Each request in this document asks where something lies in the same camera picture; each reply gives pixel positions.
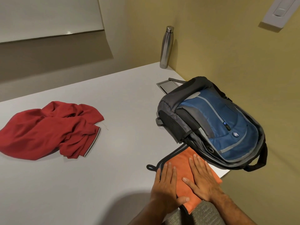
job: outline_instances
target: bottle cap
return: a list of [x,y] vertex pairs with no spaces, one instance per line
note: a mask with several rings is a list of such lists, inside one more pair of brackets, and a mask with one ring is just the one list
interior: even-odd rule
[[166,32],[173,33],[174,27],[173,26],[167,26]]

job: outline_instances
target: blue backpack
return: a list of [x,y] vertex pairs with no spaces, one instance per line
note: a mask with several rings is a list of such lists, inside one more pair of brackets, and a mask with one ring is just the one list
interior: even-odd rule
[[184,84],[161,99],[157,125],[219,168],[253,171],[266,165],[265,134],[253,117],[203,76],[169,80]]

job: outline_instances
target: white countertop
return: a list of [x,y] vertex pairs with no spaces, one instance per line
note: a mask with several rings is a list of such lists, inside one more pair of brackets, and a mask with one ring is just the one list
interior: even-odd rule
[[[29,161],[0,153],[1,224],[127,224],[149,199],[155,172],[146,165],[179,147],[155,123],[164,96],[156,83],[169,77],[182,79],[154,63],[0,102],[0,129],[15,113],[55,100],[93,106],[105,118],[85,158],[56,152]],[[229,171],[212,168],[219,177]]]

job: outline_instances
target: zipper pull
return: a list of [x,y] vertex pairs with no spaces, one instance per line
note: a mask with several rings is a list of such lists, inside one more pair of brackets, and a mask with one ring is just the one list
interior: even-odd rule
[[227,129],[228,131],[231,130],[230,126],[229,126],[226,122],[223,122],[223,124],[225,125],[225,127],[226,127],[226,129]]

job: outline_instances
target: orange towel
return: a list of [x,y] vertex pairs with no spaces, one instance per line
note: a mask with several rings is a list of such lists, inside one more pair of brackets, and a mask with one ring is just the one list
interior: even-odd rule
[[[176,192],[177,196],[186,196],[189,197],[190,200],[183,204],[185,208],[187,209],[188,213],[191,214],[191,212],[197,207],[198,204],[200,204],[201,199],[197,197],[193,191],[188,187],[183,181],[182,178],[186,177],[190,179],[191,181],[194,181],[192,170],[190,169],[190,165],[188,163],[188,158],[193,158],[193,155],[197,153],[188,147],[183,152],[179,153],[178,155],[174,156],[169,161],[172,163],[172,166],[176,166],[177,168],[177,185],[176,185]],[[218,177],[218,175],[212,170],[212,174],[214,178],[216,179],[217,183],[222,183],[222,180]]]

